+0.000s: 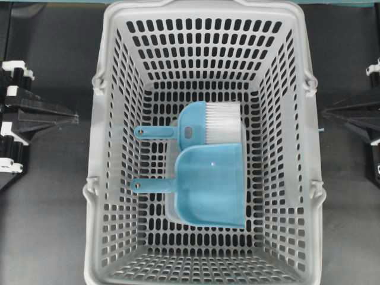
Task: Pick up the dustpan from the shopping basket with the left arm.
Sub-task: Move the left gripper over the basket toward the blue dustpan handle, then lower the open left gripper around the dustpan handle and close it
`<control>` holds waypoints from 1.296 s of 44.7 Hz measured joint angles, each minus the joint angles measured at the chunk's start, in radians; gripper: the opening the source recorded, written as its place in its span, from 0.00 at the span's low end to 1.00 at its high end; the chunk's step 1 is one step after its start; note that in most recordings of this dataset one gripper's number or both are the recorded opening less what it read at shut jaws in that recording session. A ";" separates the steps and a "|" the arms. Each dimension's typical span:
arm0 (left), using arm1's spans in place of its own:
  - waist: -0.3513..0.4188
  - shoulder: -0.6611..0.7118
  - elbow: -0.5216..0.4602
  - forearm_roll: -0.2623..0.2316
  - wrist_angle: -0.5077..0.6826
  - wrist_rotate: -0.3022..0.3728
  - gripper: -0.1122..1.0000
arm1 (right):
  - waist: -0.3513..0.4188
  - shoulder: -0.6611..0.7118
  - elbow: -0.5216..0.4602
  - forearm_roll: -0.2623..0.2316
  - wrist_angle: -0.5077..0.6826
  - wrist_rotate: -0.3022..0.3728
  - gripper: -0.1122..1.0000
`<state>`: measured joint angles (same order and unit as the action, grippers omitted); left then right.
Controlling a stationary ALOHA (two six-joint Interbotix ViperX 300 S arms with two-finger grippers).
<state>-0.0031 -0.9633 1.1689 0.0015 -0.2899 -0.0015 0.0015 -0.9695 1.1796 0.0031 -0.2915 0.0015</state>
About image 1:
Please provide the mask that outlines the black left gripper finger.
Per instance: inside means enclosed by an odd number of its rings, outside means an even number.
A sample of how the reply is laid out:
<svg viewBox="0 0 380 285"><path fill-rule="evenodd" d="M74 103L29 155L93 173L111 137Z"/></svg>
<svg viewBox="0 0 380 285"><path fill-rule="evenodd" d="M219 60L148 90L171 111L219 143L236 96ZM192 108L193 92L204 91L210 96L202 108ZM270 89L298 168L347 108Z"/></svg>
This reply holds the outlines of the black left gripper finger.
<svg viewBox="0 0 380 285"><path fill-rule="evenodd" d="M43 101L38 95L21 87L8 87L5 95L6 107L17 107L37 112L53 113L63 116L76 114L65 106Z"/></svg>
<svg viewBox="0 0 380 285"><path fill-rule="evenodd" d="M78 123L79 116L65 106L21 107L17 113L17 134L33 136L45 129Z"/></svg>

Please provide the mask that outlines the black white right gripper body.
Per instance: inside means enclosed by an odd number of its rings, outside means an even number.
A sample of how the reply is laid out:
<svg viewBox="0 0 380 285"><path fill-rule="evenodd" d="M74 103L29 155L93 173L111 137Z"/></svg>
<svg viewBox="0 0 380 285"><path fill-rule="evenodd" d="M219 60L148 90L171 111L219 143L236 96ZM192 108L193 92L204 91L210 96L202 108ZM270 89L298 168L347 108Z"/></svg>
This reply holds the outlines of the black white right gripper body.
<svg viewBox="0 0 380 285"><path fill-rule="evenodd" d="M373 163L373 176L379 181L379 59L377 63L366 68L366 75L370 79L370 105L367 109L373 114L372 126L368 130L370 137L370 150Z"/></svg>

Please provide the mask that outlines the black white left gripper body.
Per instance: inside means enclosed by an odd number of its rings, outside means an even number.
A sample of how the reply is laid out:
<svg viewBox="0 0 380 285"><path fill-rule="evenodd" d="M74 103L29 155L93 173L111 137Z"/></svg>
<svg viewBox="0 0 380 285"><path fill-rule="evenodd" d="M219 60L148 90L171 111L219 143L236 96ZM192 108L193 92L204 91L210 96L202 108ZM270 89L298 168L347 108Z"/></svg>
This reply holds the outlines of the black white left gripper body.
<svg viewBox="0 0 380 285"><path fill-rule="evenodd" d="M21 88L30 90L34 80L33 71L22 60L1 62L1 189L6 190L29 169L29 140L18 128L21 108L6 104L6 99L15 99Z"/></svg>

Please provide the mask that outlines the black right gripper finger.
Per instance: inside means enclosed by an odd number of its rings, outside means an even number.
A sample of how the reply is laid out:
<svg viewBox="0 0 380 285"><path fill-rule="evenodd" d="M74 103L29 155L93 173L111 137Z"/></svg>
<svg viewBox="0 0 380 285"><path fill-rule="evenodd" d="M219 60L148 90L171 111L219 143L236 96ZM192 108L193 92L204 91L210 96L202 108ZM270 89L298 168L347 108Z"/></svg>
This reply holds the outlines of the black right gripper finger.
<svg viewBox="0 0 380 285"><path fill-rule="evenodd" d="M323 110L323 116L379 116L379 97L344 99Z"/></svg>
<svg viewBox="0 0 380 285"><path fill-rule="evenodd" d="M324 116L326 119L329 119L336 124L339 124L350 131L359 135L364 142L371 142L368 130L372 126L373 116Z"/></svg>

